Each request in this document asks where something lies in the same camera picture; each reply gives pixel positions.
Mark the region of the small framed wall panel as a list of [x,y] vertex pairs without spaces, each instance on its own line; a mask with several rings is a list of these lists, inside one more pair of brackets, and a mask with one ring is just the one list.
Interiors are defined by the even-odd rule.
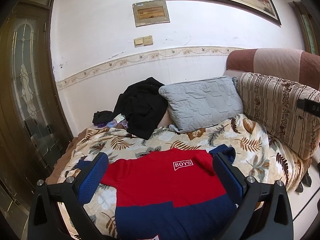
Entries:
[[170,22],[165,0],[133,3],[132,9],[136,27]]

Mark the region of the leaf pattern beige blanket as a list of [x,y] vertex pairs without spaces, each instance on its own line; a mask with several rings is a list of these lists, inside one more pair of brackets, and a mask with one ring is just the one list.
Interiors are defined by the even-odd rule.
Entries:
[[137,159],[152,151],[207,150],[225,144],[236,152],[234,165],[246,176],[259,182],[271,183],[277,179],[285,183],[288,192],[298,187],[311,165],[303,160],[266,129],[245,115],[239,114],[220,124],[201,128],[191,133],[176,133],[167,127],[154,130],[148,140],[131,135],[118,128],[88,128],[69,143],[65,154],[57,161],[48,184],[63,182],[79,173],[80,160],[92,160],[98,153],[107,154],[110,162],[118,159]]

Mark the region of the grey quilted pillow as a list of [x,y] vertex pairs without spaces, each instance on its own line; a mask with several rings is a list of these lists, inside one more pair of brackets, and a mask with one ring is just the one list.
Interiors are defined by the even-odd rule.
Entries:
[[230,76],[165,85],[158,92],[167,100],[179,133],[212,127],[244,112],[235,80]]

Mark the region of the brown and pink headboard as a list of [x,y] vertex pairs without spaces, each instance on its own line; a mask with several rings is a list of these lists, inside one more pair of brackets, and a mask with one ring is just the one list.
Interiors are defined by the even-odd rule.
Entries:
[[225,75],[239,77],[244,72],[296,81],[319,90],[319,56],[303,50],[259,48],[231,52]]

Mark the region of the beige wall switch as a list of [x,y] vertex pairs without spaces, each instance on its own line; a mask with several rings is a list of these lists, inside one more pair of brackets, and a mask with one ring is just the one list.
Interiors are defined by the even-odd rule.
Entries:
[[135,38],[133,41],[134,41],[134,46],[135,47],[140,47],[140,46],[142,46],[144,44],[142,37]]
[[144,36],[143,37],[143,46],[151,46],[153,45],[153,36]]

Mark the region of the wooden window frame right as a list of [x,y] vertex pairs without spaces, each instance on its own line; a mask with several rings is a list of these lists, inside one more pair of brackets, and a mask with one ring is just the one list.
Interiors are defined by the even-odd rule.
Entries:
[[305,51],[319,55],[319,26],[302,2],[289,2],[302,30]]

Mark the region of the black garment pile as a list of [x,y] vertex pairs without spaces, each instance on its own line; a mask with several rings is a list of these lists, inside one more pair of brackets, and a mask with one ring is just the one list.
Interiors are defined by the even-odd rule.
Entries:
[[153,77],[130,85],[119,95],[112,116],[124,115],[127,131],[148,140],[168,107],[167,100],[159,94],[162,86],[164,85]]

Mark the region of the red and navy boys sweater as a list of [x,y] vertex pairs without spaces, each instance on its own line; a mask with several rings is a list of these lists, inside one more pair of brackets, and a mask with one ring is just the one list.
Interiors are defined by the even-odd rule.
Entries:
[[120,239],[214,239],[236,212],[205,150],[150,152],[108,162]]

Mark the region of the beige wall switch right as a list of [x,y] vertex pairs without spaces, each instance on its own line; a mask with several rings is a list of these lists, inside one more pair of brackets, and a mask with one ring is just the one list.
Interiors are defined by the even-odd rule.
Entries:
[[143,46],[151,46],[153,45],[153,36],[144,36],[143,37]]

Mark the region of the striped floral brown cushion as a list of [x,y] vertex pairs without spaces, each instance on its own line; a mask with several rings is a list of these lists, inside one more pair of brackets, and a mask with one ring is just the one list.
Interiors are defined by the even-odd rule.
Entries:
[[299,100],[319,103],[319,91],[275,76],[243,73],[237,81],[244,114],[301,159],[310,159],[319,146],[319,117],[297,107]]

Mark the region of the small dark purple clothes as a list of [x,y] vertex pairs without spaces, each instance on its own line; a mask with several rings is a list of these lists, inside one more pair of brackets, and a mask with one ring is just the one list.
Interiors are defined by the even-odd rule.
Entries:
[[97,128],[128,129],[128,122],[124,115],[111,111],[100,111],[93,115],[92,123]]

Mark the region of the wooden glass panel door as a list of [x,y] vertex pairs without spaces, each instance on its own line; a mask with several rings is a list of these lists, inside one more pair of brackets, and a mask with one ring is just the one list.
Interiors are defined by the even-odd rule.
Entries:
[[26,239],[36,182],[71,139],[52,69],[54,0],[18,0],[1,23],[1,227]]

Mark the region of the beige wall switch left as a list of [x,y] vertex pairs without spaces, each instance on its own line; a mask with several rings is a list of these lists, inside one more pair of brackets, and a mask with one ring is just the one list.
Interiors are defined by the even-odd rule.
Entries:
[[135,38],[133,41],[134,41],[134,46],[135,47],[140,47],[140,46],[142,46],[144,44],[142,37]]

